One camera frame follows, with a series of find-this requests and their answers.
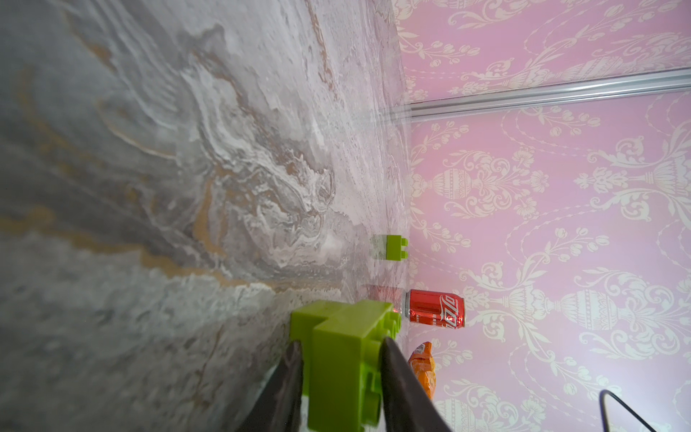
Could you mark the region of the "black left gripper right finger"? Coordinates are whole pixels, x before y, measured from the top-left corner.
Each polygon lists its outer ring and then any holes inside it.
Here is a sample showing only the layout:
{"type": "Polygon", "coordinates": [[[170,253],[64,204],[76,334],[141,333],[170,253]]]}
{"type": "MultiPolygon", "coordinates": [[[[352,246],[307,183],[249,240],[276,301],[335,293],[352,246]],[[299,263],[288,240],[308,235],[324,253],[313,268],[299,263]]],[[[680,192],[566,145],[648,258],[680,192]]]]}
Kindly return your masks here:
{"type": "Polygon", "coordinates": [[[388,432],[451,432],[392,338],[381,344],[381,390],[388,432]]]}

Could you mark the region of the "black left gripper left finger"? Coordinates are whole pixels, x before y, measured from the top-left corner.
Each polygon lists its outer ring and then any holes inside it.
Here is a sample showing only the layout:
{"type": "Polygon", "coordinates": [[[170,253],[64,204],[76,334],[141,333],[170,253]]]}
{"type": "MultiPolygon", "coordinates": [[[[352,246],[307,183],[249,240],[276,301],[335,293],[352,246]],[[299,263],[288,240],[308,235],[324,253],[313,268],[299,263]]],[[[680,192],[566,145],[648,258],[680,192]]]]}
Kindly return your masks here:
{"type": "Polygon", "coordinates": [[[303,369],[302,343],[295,340],[284,351],[264,390],[237,431],[298,431],[302,418],[303,369]]]}

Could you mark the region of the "green lego brick base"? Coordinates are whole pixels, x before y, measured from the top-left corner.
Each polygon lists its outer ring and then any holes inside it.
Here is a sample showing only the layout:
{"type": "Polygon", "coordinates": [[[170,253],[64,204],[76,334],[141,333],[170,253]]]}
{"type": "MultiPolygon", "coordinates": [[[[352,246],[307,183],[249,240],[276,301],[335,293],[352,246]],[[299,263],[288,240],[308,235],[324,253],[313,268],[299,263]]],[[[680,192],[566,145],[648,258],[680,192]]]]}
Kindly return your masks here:
{"type": "Polygon", "coordinates": [[[381,346],[401,331],[389,302],[318,301],[291,313],[290,339],[302,345],[302,394],[313,431],[363,431],[381,419],[381,346]]]}

